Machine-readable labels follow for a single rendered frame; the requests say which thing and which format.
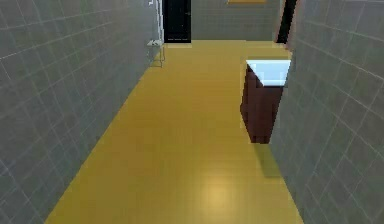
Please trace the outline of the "brown cabinet with white sink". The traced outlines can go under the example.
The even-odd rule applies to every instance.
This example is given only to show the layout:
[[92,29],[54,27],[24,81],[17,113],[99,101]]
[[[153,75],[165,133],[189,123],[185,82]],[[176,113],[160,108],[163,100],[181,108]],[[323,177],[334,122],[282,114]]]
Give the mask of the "brown cabinet with white sink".
[[270,142],[290,64],[289,59],[246,61],[240,113],[252,143]]

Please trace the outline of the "black room door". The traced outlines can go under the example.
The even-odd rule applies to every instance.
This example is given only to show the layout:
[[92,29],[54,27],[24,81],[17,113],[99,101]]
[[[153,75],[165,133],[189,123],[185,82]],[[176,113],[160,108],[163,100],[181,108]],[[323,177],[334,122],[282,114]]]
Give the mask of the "black room door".
[[166,43],[191,42],[191,0],[163,0]]

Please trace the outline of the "black door with brown frame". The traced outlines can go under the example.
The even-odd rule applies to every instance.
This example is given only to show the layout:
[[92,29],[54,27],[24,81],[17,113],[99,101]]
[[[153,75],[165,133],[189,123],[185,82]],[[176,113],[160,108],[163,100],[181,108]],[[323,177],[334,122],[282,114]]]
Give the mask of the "black door with brown frame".
[[289,47],[296,33],[296,16],[300,0],[279,0],[280,9],[276,25],[275,42]]

